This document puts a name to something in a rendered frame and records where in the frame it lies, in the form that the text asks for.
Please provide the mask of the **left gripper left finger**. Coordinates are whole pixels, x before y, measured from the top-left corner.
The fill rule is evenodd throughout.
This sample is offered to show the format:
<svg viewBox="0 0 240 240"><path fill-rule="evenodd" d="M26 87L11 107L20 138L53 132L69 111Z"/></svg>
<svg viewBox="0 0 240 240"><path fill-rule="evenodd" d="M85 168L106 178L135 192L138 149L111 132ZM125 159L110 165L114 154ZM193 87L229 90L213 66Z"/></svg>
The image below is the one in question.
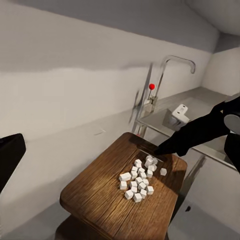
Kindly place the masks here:
<svg viewBox="0 0 240 240"><path fill-rule="evenodd" d="M22 133L0 138L0 193L26 153Z"/></svg>

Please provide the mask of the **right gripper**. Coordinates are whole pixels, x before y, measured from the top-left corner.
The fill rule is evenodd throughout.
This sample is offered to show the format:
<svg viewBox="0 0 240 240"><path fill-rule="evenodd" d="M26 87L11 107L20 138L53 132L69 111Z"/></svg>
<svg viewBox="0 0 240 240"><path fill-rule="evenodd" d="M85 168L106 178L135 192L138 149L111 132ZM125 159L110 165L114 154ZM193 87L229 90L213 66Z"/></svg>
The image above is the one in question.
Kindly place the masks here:
<svg viewBox="0 0 240 240"><path fill-rule="evenodd" d="M201 127L201 118L188 122L179 131L175 131L169 139L159 145L159 149L154 153L157 156L176 154L182 157L186 155L189 148L211 141L212 139L207 137Z"/></svg>

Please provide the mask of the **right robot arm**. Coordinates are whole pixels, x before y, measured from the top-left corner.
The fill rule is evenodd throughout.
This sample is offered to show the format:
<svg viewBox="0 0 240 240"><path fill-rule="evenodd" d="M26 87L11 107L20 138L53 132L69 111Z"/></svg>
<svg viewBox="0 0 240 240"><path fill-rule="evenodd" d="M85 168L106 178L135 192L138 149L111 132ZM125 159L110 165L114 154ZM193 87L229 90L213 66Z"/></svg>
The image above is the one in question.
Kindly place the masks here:
<svg viewBox="0 0 240 240"><path fill-rule="evenodd" d="M209 114L191 122L185 116L187 110L187 106L180 104L170 115L168 123L172 126L179 124L174 134L154 151L157 156L176 154L182 157L189 148L228 136L228 133L240 135L240 92L215 105Z"/></svg>

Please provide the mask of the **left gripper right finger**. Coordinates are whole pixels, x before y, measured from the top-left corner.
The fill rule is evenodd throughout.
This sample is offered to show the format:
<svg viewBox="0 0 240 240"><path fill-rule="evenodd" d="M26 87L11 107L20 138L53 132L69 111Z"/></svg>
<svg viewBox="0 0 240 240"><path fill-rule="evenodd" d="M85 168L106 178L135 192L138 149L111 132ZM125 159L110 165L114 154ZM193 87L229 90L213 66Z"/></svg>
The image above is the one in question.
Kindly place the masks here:
<svg viewBox="0 0 240 240"><path fill-rule="evenodd" d="M240 173L240 134L228 133L224 151Z"/></svg>

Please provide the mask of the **cutting board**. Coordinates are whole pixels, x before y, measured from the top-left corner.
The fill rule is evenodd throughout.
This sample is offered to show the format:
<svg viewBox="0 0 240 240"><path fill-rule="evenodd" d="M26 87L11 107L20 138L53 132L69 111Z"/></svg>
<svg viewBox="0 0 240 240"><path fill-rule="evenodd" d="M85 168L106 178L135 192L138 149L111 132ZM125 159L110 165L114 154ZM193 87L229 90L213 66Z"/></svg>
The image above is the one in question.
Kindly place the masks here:
<svg viewBox="0 0 240 240"><path fill-rule="evenodd" d="M105 240L164 240L188 164L173 153L156 155L159 148L125 132L62 190L60 205ZM119 177L131 173L136 160L146 174L148 155L158 160L152 177L146 177L154 192L135 202L134 195L127 199L125 193L136 179L127 180L121 190Z"/></svg>

